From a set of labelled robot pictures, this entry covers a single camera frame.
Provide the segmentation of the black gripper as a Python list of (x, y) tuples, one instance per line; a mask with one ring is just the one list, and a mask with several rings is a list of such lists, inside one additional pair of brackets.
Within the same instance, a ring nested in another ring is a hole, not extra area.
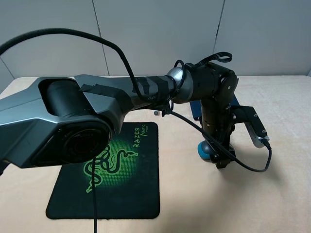
[[(228, 150), (233, 156), (234, 150), (230, 147), (230, 135), (232, 124), (230, 123), (230, 103), (232, 97), (210, 97), (201, 100), (202, 129), (212, 136), (219, 144)], [(217, 153), (210, 154), (209, 159), (216, 163), (218, 169), (226, 168), (229, 159), (220, 159)]]

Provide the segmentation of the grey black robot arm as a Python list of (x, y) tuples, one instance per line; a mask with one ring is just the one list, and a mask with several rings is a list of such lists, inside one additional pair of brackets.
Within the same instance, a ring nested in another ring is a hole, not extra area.
[(169, 111), (168, 102), (199, 100), (204, 130), (222, 140), (238, 84), (235, 73), (209, 63), (175, 67), (165, 76), (40, 77), (0, 101), (0, 167), (76, 164), (93, 159), (135, 110)]

